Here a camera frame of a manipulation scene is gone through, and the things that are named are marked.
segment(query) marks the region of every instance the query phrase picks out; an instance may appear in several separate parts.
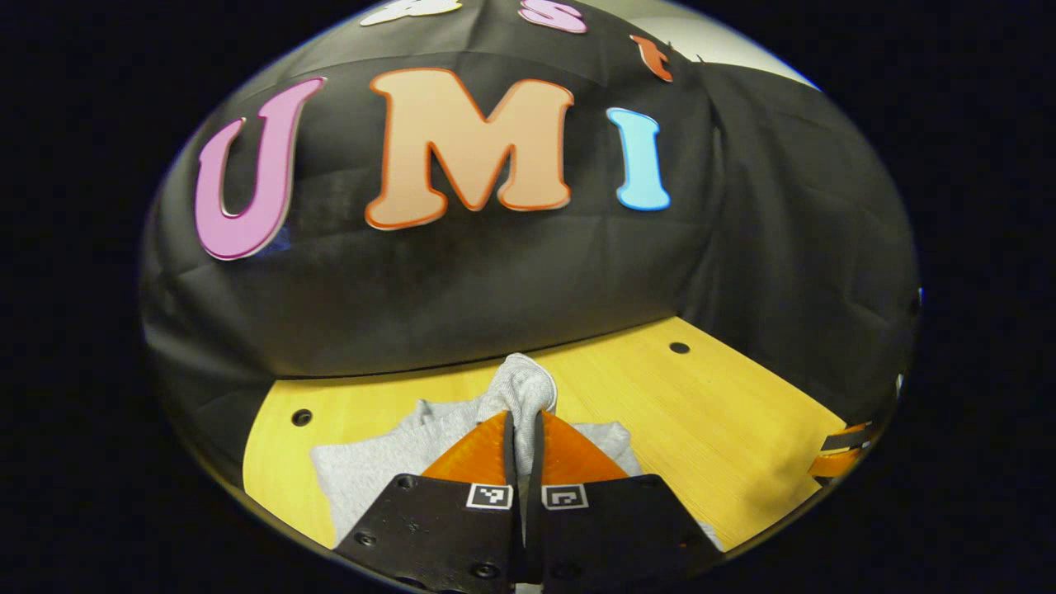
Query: letter u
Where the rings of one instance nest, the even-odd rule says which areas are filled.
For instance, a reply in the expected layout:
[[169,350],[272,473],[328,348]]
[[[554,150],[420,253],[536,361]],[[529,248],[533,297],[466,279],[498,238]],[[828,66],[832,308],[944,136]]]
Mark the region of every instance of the letter u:
[[261,107],[258,115],[264,119],[264,130],[257,154],[257,183],[252,200],[242,212],[232,215],[224,207],[224,170],[231,143],[246,118],[225,126],[202,149],[194,193],[194,224],[202,246],[213,258],[247,258],[263,249],[279,233],[289,211],[294,148],[301,110],[325,83],[324,77],[299,82]]

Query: wooden table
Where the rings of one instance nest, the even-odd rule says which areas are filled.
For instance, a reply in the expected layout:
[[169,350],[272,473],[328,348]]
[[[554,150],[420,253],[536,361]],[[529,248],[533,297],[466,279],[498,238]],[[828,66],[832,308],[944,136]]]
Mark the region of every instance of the wooden table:
[[[682,342],[690,352],[668,346]],[[558,385],[558,416],[620,422],[642,469],[671,485],[727,550],[772,525],[819,487],[808,475],[838,416],[679,318],[526,353]],[[505,357],[427,371],[276,382],[246,444],[246,494],[332,549],[338,535],[308,457],[318,445],[391,431],[419,398],[469,401]],[[300,409],[313,413],[303,427]]]

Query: letter m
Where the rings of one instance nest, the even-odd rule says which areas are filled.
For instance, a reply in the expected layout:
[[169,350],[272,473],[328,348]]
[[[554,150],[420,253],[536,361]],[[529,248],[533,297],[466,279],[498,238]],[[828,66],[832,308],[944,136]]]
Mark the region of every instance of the letter m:
[[371,81],[371,90],[389,103],[381,194],[366,206],[371,226],[399,229],[444,216],[448,199],[430,185],[431,154],[470,210],[484,208],[508,157],[510,175],[498,188],[504,206],[544,210],[568,204],[562,151],[573,97],[567,89],[521,80],[487,119],[447,70],[388,72]]

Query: letter i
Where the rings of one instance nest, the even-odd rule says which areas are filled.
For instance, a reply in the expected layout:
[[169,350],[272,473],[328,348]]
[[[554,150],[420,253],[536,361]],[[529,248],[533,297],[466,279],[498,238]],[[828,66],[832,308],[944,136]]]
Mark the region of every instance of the letter i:
[[660,182],[656,143],[660,125],[629,109],[614,107],[605,113],[620,130],[623,142],[624,182],[616,190],[620,204],[634,210],[663,210],[671,206],[671,197]]

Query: gray cloth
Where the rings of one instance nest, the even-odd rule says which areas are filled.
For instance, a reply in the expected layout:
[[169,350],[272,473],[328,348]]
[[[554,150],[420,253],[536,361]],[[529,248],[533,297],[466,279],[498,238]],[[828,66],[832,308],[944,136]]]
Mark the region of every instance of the gray cloth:
[[[495,371],[488,390],[473,401],[418,401],[392,431],[366,441],[312,448],[319,486],[331,504],[337,546],[395,475],[420,475],[478,423],[509,410],[514,423],[518,488],[527,488],[534,451],[533,424],[540,410],[557,413],[558,387],[549,372],[514,353]],[[580,433],[629,476],[642,474],[630,433],[619,423],[573,424]],[[709,533],[712,540],[714,531]]]

